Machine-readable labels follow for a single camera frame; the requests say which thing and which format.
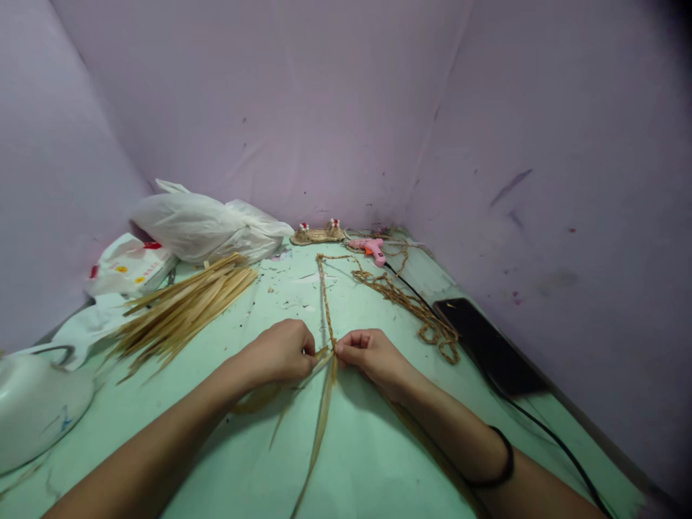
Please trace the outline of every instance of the green table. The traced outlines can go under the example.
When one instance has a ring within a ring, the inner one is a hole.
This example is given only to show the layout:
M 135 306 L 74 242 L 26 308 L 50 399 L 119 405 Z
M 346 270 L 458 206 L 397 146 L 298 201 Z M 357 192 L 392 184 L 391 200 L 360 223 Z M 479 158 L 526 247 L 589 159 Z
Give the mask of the green table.
M 347 254 L 340 244 L 293 247 L 293 256 L 256 264 L 260 276 L 223 315 L 209 324 L 159 375 L 145 365 L 130 380 L 127 363 L 110 361 L 97 373 L 101 351 L 80 368 L 94 373 L 97 393 L 74 429 L 36 462 L 30 478 L 0 502 L 0 517 L 40 517 L 62 494 L 128 438 L 200 383 L 272 323 L 303 319 L 318 346 L 329 341 L 315 256 Z M 393 266 L 402 256 L 390 258 Z M 420 323 L 404 309 L 354 280 L 355 263 L 325 260 L 327 297 L 334 333 L 382 328 L 406 357 L 436 384 L 512 443 L 587 497 L 584 482 L 562 450 L 534 424 L 494 396 L 465 353 L 447 364 L 435 346 L 418 336 Z M 371 259 L 366 270 L 377 272 Z M 178 280 L 194 273 L 179 265 Z M 444 270 L 419 249 L 410 250 L 407 280 L 429 302 L 462 296 Z M 229 415 L 205 445 L 198 464 L 167 508 L 173 518 L 289 517 L 308 469 L 324 372 L 296 398 L 269 449 L 279 398 L 255 415 Z M 552 396 L 520 402 L 572 449 L 604 500 L 620 519 L 634 517 L 644 498 L 590 436 Z M 0 491 L 27 467 L 0 478 Z M 416 440 L 399 424 L 377 391 L 352 370 L 340 371 L 321 453 L 303 500 L 302 518 L 471 517 L 473 512 Z

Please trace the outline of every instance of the white plastic bag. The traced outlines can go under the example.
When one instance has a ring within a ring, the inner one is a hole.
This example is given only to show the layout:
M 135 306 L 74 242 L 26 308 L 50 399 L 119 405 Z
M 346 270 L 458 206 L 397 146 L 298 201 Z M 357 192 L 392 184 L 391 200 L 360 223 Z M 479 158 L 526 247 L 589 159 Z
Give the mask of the white plastic bag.
M 256 262 L 272 254 L 284 236 L 293 234 L 287 223 L 242 200 L 224 205 L 180 184 L 158 179 L 156 183 L 169 194 L 142 200 L 132 219 L 183 261 L 214 262 L 238 252 Z
M 156 290 L 177 258 L 158 243 L 123 234 L 103 251 L 86 282 L 91 297 L 107 293 L 140 297 Z
M 50 342 L 32 346 L 17 353 L 35 353 L 50 347 L 69 345 L 74 350 L 70 352 L 61 367 L 67 371 L 74 371 L 84 364 L 96 342 L 146 311 L 146 309 L 142 309 L 134 314 L 124 316 L 123 307 L 128 299 L 117 293 L 96 296 L 94 300 L 95 303 L 92 306 L 87 306 L 84 310 L 70 317 Z

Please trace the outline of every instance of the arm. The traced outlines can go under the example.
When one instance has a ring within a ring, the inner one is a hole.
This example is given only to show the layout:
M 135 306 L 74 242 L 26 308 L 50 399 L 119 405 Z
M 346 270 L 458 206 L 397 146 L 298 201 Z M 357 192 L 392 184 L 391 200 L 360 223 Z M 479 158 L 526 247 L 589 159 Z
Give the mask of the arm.
M 315 365 L 314 354 L 305 323 L 275 324 L 117 449 L 44 519 L 158 517 L 233 404 L 262 384 L 304 378 Z
M 495 431 L 462 403 L 425 378 L 377 329 L 355 330 L 337 344 L 342 365 L 359 367 L 406 407 L 469 481 L 496 479 L 507 449 Z M 476 495 L 498 519 L 602 518 L 600 511 L 531 458 L 514 449 L 512 478 Z

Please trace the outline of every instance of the pink glue gun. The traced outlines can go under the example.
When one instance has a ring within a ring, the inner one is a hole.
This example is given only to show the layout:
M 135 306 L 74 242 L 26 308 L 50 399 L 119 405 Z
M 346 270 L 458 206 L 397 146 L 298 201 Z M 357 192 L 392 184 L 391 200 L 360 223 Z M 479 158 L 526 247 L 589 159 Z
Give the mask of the pink glue gun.
M 372 254 L 375 258 L 375 265 L 378 267 L 384 267 L 384 262 L 387 260 L 382 254 L 380 247 L 382 247 L 382 238 L 377 239 L 361 239 L 361 240 L 351 240 L 348 242 L 349 247 L 354 249 L 365 249 L 365 254 Z

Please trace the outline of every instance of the power cord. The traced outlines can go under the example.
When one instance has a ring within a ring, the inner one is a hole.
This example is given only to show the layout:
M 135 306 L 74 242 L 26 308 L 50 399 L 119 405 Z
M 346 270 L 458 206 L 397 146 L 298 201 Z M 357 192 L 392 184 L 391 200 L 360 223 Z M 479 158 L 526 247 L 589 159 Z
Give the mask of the power cord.
M 392 268 L 392 266 L 386 262 L 384 264 L 385 267 L 389 268 L 394 274 L 396 274 L 396 270 Z M 415 288 L 413 288 L 404 278 L 401 276 L 398 276 L 398 278 L 408 287 L 411 289 L 411 292 L 413 292 L 418 299 L 420 299 L 424 305 L 426 305 L 427 309 L 432 312 L 433 315 L 435 315 L 435 311 L 433 310 L 432 306 L 430 306 L 427 301 L 421 297 L 421 295 L 416 291 Z M 483 369 L 480 365 L 478 366 L 481 374 L 483 375 L 483 378 L 485 381 L 488 383 L 490 388 L 495 391 L 495 393 L 503 400 L 505 400 L 508 404 L 510 404 L 512 407 L 516 408 L 520 413 L 525 415 L 529 420 L 531 420 L 533 423 L 538 425 L 548 436 L 550 436 L 557 445 L 564 451 L 565 454 L 567 454 L 567 457 L 570 459 L 570 461 L 574 464 L 576 469 L 579 471 L 580 476 L 582 479 L 584 479 L 584 483 L 586 483 L 586 486 L 589 490 L 589 494 L 591 496 L 591 499 L 593 502 L 596 504 L 596 506 L 599 508 L 599 510 L 609 519 L 613 519 L 612 514 L 608 511 L 608 508 L 606 507 L 605 503 L 603 503 L 603 500 L 600 498 L 600 495 L 598 494 L 598 490 L 594 486 L 593 482 L 591 481 L 590 477 L 588 474 L 586 474 L 586 471 L 582 467 L 582 464 L 579 463 L 577 458 L 575 457 L 574 454 L 572 454 L 572 451 L 564 444 L 564 442 L 560 439 L 560 437 L 552 432 L 547 426 L 545 426 L 541 421 L 539 421 L 537 418 L 535 418 L 531 413 L 526 411 L 523 407 L 521 407 L 519 404 L 515 403 L 496 383 L 495 380 L 490 376 L 490 374 Z

